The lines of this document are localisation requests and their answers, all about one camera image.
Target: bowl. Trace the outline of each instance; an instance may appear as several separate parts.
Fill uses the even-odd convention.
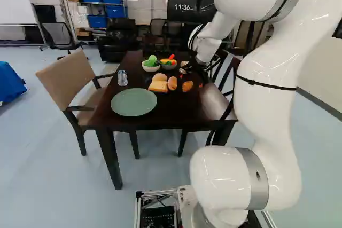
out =
[[[163,64],[162,61],[170,61],[170,60],[168,60],[168,59],[161,59],[160,60],[160,63],[161,63],[161,66],[162,66],[163,69],[171,70],[171,69],[174,69],[174,68],[177,67],[177,61],[176,60],[174,60],[176,63],[174,63],[172,65],[170,65],[170,64]]]
[[[146,61],[147,61],[147,60],[145,60],[145,61],[143,61],[143,62],[141,63],[141,66],[143,66],[144,71],[146,71],[146,72],[156,72],[156,71],[158,71],[158,70],[160,69],[160,65],[154,66],[154,67],[145,66],[144,63],[145,63]]]

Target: blue cloth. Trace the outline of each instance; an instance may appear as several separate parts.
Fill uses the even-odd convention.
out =
[[[27,89],[8,62],[0,61],[0,101],[9,103]]]

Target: plastic water bottle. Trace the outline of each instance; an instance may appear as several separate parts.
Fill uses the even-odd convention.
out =
[[[120,86],[125,86],[128,84],[127,73],[121,69],[118,72],[118,84]]]

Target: white bowl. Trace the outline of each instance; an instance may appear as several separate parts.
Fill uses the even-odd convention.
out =
[[[143,66],[143,69],[146,72],[156,72],[160,69],[160,65],[155,66],[155,67],[149,67],[149,66],[144,65],[145,62],[146,62],[146,60],[141,63],[141,66]]]

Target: tan upholstered chair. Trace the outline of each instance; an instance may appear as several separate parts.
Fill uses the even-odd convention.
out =
[[[36,73],[36,76],[74,128],[82,156],[87,154],[83,136],[86,131],[84,126],[87,125],[105,92],[105,88],[101,88],[98,79],[113,75],[114,73],[96,76],[83,50],[69,54]],[[82,106],[69,106],[77,93],[90,81],[93,81],[96,91],[88,101]]]

